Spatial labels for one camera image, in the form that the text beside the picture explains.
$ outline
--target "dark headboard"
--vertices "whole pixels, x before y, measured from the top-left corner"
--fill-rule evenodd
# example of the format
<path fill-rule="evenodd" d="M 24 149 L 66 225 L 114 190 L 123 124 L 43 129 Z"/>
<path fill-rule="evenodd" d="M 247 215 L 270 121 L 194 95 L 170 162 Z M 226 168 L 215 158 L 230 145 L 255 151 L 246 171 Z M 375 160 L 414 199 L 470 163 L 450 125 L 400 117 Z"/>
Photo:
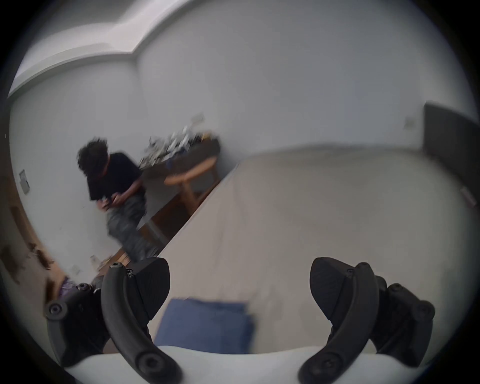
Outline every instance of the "dark headboard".
<path fill-rule="evenodd" d="M 480 203 L 480 126 L 450 109 L 423 107 L 423 150 L 462 180 Z"/>

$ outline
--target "person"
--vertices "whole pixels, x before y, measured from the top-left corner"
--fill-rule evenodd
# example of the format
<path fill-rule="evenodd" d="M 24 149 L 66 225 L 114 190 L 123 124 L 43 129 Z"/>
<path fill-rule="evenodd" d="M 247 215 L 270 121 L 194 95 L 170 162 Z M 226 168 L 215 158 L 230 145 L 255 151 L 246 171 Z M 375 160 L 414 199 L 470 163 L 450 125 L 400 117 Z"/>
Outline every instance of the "person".
<path fill-rule="evenodd" d="M 122 152 L 108 153 L 106 139 L 94 138 L 78 151 L 78 167 L 87 177 L 90 200 L 107 213 L 108 234 L 116 238 L 130 260 L 156 257 L 161 249 L 138 231 L 145 215 L 142 171 Z"/>

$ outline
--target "white bed sheet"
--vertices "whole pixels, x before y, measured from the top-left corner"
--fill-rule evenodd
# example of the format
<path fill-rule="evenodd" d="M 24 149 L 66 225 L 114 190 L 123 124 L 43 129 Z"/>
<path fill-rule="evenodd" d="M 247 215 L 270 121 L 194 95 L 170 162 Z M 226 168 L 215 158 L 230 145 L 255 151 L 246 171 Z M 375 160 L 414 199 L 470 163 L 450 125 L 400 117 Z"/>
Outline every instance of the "white bed sheet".
<path fill-rule="evenodd" d="M 461 184 L 420 153 L 309 148 L 242 162 L 161 253 L 173 297 L 245 300 L 253 353 L 323 346 L 316 257 L 366 261 L 436 309 L 430 360 L 465 316 L 479 278 L 480 220 Z M 372 346 L 366 351 L 374 352 Z"/>

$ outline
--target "black t-shirt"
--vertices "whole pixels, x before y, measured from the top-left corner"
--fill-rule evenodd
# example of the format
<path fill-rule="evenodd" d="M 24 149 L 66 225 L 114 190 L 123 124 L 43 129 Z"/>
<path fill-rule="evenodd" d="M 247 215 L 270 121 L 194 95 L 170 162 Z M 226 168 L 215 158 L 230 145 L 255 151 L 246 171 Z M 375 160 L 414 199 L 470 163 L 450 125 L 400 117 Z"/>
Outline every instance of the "black t-shirt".
<path fill-rule="evenodd" d="M 87 179 L 90 200 L 111 198 L 115 192 L 124 193 L 141 174 L 142 171 L 124 153 L 110 154 L 107 173 L 99 179 Z M 145 188 L 141 187 L 137 194 L 145 196 Z"/>

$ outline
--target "curly hair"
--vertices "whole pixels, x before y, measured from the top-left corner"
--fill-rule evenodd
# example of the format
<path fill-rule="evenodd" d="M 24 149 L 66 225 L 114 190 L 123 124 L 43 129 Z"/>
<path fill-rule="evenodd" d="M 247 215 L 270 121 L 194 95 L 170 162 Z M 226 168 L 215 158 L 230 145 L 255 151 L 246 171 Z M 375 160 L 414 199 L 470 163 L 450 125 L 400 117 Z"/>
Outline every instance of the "curly hair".
<path fill-rule="evenodd" d="M 101 175 L 108 163 L 107 140 L 96 137 L 89 141 L 78 151 L 77 163 L 78 168 L 88 178 Z"/>

